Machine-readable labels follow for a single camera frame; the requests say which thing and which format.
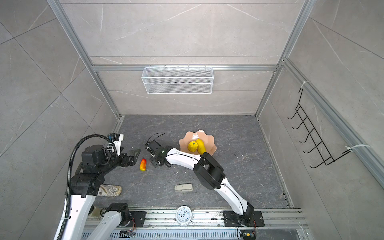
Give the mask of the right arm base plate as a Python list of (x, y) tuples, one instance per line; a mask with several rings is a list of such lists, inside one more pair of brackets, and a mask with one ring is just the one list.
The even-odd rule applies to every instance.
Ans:
[(253, 211), (246, 214), (245, 217), (235, 214), (233, 211), (223, 211), (223, 217), (226, 227), (264, 227), (264, 217), (261, 211)]

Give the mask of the long yellow fake fruit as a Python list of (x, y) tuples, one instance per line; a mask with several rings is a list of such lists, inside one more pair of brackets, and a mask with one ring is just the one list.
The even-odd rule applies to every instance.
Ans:
[(198, 145), (197, 151), (199, 152), (200, 155), (206, 152), (206, 147), (204, 142), (201, 139), (196, 139), (196, 143)]

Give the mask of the round yellow fake lemon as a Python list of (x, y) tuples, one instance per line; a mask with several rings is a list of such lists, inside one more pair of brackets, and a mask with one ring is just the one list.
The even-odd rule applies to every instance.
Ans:
[(188, 144), (188, 150), (191, 152), (191, 153), (194, 153), (196, 152), (198, 149), (198, 143), (196, 141), (191, 141), (189, 142)]

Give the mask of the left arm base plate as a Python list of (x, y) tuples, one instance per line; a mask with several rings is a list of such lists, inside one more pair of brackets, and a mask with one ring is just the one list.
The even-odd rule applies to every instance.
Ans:
[(135, 226), (142, 228), (144, 226), (146, 214), (147, 212), (145, 211), (130, 212), (128, 215), (123, 213), (122, 221), (119, 224), (119, 227), (132, 229)]

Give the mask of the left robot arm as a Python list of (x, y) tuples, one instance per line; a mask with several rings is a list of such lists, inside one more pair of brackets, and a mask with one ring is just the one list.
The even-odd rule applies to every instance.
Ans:
[(82, 152), (82, 162), (75, 175), (69, 164), (66, 203), (55, 240), (79, 240), (87, 217), (105, 181), (105, 175), (117, 167), (134, 166), (141, 150), (130, 150), (120, 155), (111, 154), (102, 145), (93, 145)]

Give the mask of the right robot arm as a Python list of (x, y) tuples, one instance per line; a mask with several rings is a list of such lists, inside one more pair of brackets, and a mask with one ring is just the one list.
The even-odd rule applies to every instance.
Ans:
[(178, 165), (192, 170), (204, 187), (216, 191), (230, 205), (236, 224), (253, 224), (254, 207), (237, 193), (223, 167), (209, 153), (194, 155), (170, 146), (162, 147), (155, 141), (153, 143), (155, 145), (147, 145), (146, 150), (151, 154), (150, 161), (155, 167)]

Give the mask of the red orange fake fruit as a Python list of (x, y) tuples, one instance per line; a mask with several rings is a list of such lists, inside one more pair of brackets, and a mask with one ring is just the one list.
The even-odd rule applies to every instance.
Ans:
[(146, 167), (147, 167), (147, 160), (146, 159), (142, 159), (141, 160), (141, 163), (140, 163), (140, 171), (142, 172), (145, 172), (146, 171)]

